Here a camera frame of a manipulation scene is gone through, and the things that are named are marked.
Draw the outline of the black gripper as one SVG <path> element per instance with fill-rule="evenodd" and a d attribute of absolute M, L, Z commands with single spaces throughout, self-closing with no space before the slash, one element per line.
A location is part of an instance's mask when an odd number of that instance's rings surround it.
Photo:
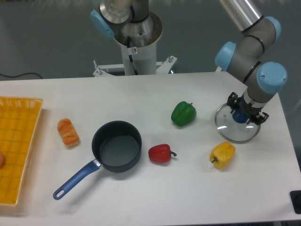
<path fill-rule="evenodd" d="M 262 108 L 255 108 L 251 103 L 247 104 L 244 98 L 239 97 L 235 92 L 229 95 L 226 105 L 231 108 L 231 113 L 234 113 L 235 122 L 261 125 L 269 117 L 267 113 L 261 112 Z"/>

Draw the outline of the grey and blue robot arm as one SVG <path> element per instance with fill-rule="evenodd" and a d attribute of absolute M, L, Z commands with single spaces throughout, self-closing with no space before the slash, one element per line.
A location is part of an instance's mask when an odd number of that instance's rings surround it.
<path fill-rule="evenodd" d="M 215 57 L 221 70 L 247 87 L 240 97 L 231 93 L 227 105 L 234 121 L 260 125 L 268 118 L 262 108 L 287 80 L 281 64 L 260 61 L 281 34 L 281 25 L 275 18 L 263 16 L 249 0 L 222 0 L 221 5 L 244 36 L 238 44 L 224 44 Z M 162 64 L 156 61 L 162 23 L 149 11 L 148 1 L 103 0 L 90 18 L 99 32 L 120 45 L 126 75 L 164 74 L 171 69 L 173 57 Z"/>

